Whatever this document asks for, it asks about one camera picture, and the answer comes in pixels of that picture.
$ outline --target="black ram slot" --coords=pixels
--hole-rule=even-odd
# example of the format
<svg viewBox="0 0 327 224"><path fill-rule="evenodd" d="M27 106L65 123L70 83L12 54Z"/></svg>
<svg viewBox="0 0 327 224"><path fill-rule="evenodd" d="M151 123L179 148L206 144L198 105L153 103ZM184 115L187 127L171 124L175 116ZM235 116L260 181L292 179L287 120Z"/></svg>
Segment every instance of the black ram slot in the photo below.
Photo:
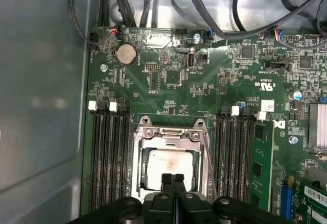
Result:
<svg viewBox="0 0 327 224"><path fill-rule="evenodd" d="M217 114L215 176L219 196L248 201L253 116Z"/></svg>
<svg viewBox="0 0 327 224"><path fill-rule="evenodd" d="M127 159L128 159L128 144L129 144L129 116L123 117L122 124L122 159L121 159L121 196L126 196L126 182L127 182Z"/></svg>
<svg viewBox="0 0 327 224"><path fill-rule="evenodd" d="M249 203L250 201L250 157L251 157L251 147L252 147L252 139L254 137L254 121L249 121L248 130L246 134L246 159L245 159L245 202Z"/></svg>
<svg viewBox="0 0 327 224"><path fill-rule="evenodd" d="M126 195L129 132L127 112L94 114L90 211Z"/></svg>
<svg viewBox="0 0 327 224"><path fill-rule="evenodd" d="M103 146L103 166L102 170L102 193L101 193L101 204L102 206L108 203L107 200L107 180L108 180L108 153L109 153L109 138L110 138L110 115L106 114L105 116L105 135L104 135L104 146Z"/></svg>
<svg viewBox="0 0 327 224"><path fill-rule="evenodd" d="M99 114L94 115L93 121L93 142L92 142L92 168L91 168L91 193L90 193L90 211L97 208L97 181L98 181L98 151L99 151L99 131L100 131Z"/></svg>

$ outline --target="connector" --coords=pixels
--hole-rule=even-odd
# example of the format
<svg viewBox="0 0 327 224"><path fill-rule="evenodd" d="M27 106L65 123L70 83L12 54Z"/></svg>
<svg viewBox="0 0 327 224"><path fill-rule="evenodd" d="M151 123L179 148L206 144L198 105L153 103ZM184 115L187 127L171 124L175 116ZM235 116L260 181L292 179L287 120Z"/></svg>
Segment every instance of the connector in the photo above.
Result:
<svg viewBox="0 0 327 224"><path fill-rule="evenodd" d="M281 187L281 217L286 220L291 219L292 195L293 191L288 186Z"/></svg>

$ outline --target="screw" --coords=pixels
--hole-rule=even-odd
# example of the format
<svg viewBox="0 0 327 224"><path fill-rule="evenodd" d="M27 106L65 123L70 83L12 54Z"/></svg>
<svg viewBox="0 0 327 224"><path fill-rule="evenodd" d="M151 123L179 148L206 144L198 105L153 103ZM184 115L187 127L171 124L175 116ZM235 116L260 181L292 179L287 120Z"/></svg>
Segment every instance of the screw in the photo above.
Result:
<svg viewBox="0 0 327 224"><path fill-rule="evenodd" d="M200 35L200 34L195 34L195 35L193 35L193 40L194 40L195 42L200 42L200 40L201 40L201 35Z"/></svg>
<svg viewBox="0 0 327 224"><path fill-rule="evenodd" d="M298 138L296 136L291 136L290 139L288 140L290 144L297 144L298 143Z"/></svg>
<svg viewBox="0 0 327 224"><path fill-rule="evenodd" d="M195 48L194 48L194 47L190 47L190 48L189 48L189 52L190 52L190 53L194 53L194 52L195 52Z"/></svg>
<svg viewBox="0 0 327 224"><path fill-rule="evenodd" d="M108 65L107 65L107 64L101 64L101 66L100 66L100 70L101 70L102 72L106 72L106 71L108 70Z"/></svg>
<svg viewBox="0 0 327 224"><path fill-rule="evenodd" d="M223 204L223 205L228 205L229 204L229 200L226 200L226 199L222 199L220 200L220 202Z"/></svg>
<svg viewBox="0 0 327 224"><path fill-rule="evenodd" d="M191 198L193 198L193 194L187 193L187 194L185 194L185 197L188 198L188 199L191 199Z"/></svg>
<svg viewBox="0 0 327 224"><path fill-rule="evenodd" d="M295 220L302 221L302 215L300 213L295 213Z"/></svg>
<svg viewBox="0 0 327 224"><path fill-rule="evenodd" d="M152 132L151 129L146 129L144 131L144 134L145 134L145 137L151 137L151 136L153 136L153 132Z"/></svg>
<svg viewBox="0 0 327 224"><path fill-rule="evenodd" d="M195 133L192 134L192 139L193 140L198 140L199 138L200 138L199 133L195 132Z"/></svg>

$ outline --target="green circuit board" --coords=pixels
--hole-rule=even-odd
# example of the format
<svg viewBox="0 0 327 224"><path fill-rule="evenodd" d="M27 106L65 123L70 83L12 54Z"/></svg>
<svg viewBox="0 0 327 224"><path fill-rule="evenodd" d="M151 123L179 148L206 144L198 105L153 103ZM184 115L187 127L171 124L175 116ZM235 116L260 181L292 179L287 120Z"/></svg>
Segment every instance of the green circuit board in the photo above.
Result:
<svg viewBox="0 0 327 224"><path fill-rule="evenodd" d="M102 37L109 31L95 28L94 35ZM201 40L194 41L195 34ZM321 41L317 35L285 35L284 39L298 45ZM122 44L132 45L137 52L130 66L116 57ZM188 66L191 47L195 58ZM112 35L105 44L91 49L87 101L104 109L110 101L119 101L126 112L112 117L87 111L81 214L130 193L132 137L143 115L155 124L185 127L203 118L218 172L221 111L228 108L229 112L242 103L249 109L249 125L255 126L254 131L249 125L231 129L235 134L254 133L254 139L245 145L250 156L250 182L245 183L249 192L239 195L280 215L282 180L299 179L306 167L327 169L327 162L307 149L309 104L327 95L326 60L325 49L289 49L270 37L226 41L208 38L205 31L123 28L119 36ZM302 93L300 102L291 101L293 91ZM258 112L265 112L264 121L255 118ZM114 121L111 130L116 130L113 145L104 143L111 132L101 134L110 121ZM291 136L298 143L291 144ZM233 144L229 149L233 152L237 147Z"/></svg>

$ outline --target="chip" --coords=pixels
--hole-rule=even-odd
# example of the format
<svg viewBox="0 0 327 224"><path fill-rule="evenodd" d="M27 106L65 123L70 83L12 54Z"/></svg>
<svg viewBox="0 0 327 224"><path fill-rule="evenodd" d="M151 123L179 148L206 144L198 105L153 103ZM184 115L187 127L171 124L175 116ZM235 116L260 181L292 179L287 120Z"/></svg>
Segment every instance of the chip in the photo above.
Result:
<svg viewBox="0 0 327 224"><path fill-rule="evenodd" d="M222 87L219 87L219 93L226 93L227 92L227 87L226 86L222 86Z"/></svg>
<svg viewBox="0 0 327 224"><path fill-rule="evenodd" d="M259 139L264 139L264 130L265 130L264 126L255 125L254 136Z"/></svg>
<svg viewBox="0 0 327 224"><path fill-rule="evenodd" d="M227 85L227 83L228 83L228 78L220 78L220 84Z"/></svg>
<svg viewBox="0 0 327 224"><path fill-rule="evenodd" d="M258 163L253 164L253 172L257 177L261 177L262 166Z"/></svg>
<svg viewBox="0 0 327 224"><path fill-rule="evenodd" d="M300 57L299 68L311 69L312 57L302 56Z"/></svg>
<svg viewBox="0 0 327 224"><path fill-rule="evenodd" d="M253 58L253 47L252 46L242 47L241 57L246 58L246 59L252 59Z"/></svg>
<svg viewBox="0 0 327 224"><path fill-rule="evenodd" d="M258 198L257 196L255 196L254 194L252 194L251 196L251 204L257 208L259 208L259 204L260 204L260 198Z"/></svg>

